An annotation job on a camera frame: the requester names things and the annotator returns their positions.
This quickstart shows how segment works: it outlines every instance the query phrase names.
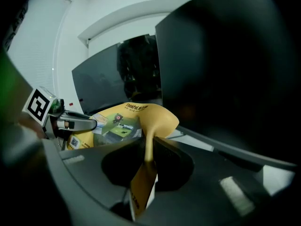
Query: black panel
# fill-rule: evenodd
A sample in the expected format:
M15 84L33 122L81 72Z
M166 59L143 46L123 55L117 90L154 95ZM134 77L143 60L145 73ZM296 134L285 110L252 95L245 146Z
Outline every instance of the black panel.
M239 182L241 189L255 204L264 205L269 201L268 193L251 172L219 154L164 138L156 137L154 141L189 155L195 165L189 180L176 191L157 191L160 182L158 170L155 199L137 219L138 223L156 226L240 225L243 218L219 183L230 176Z
M102 161L102 170L111 183L129 187L143 163L145 154L145 138L125 145L109 154Z
M154 161L158 170L156 191L171 191L181 188L193 172L192 158L161 139L154 138L153 144Z
M156 26L163 106L219 142L297 163L300 62L273 0L192 0Z

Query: paper packaging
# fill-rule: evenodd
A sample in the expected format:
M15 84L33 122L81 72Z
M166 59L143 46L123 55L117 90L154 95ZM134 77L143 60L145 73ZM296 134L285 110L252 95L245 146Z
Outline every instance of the paper packaging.
M73 133L67 148L93 147L93 137L102 137L105 144L132 139L143 130L146 136L144 163L140 166L130 185L130 205L133 220L141 215L154 198L158 179L153 160L154 137L169 136L179 120L167 109L156 104L124 103L101 111L91 118L97 120L97 128L89 132Z

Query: qr code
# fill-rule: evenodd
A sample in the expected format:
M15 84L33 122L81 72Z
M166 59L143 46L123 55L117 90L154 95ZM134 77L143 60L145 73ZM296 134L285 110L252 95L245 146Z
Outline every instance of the qr code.
M69 145L73 148L73 149L78 149L79 145L80 145L80 141L75 137L72 136L71 137L71 142L69 143Z

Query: yellow bag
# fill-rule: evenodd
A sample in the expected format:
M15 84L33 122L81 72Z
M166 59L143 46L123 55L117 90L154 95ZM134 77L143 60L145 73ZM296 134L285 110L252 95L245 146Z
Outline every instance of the yellow bag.
M130 185L130 207L132 218L141 215L151 202L151 192L157 177L156 164L153 161L153 138L169 136L179 124L178 118L169 110L156 104L124 103L93 115L97 127L93 131L73 133L67 142L67 148L81 149L97 143L109 144L141 136L146 136L144 163L140 166Z

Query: black screen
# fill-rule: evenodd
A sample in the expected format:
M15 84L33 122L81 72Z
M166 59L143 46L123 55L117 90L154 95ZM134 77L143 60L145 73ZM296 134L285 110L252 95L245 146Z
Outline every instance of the black screen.
M300 63L272 0L192 0L156 36L163 106L180 126L297 161L284 148L298 141Z
M84 114L127 101L162 103L155 36L135 37L102 50L72 75Z

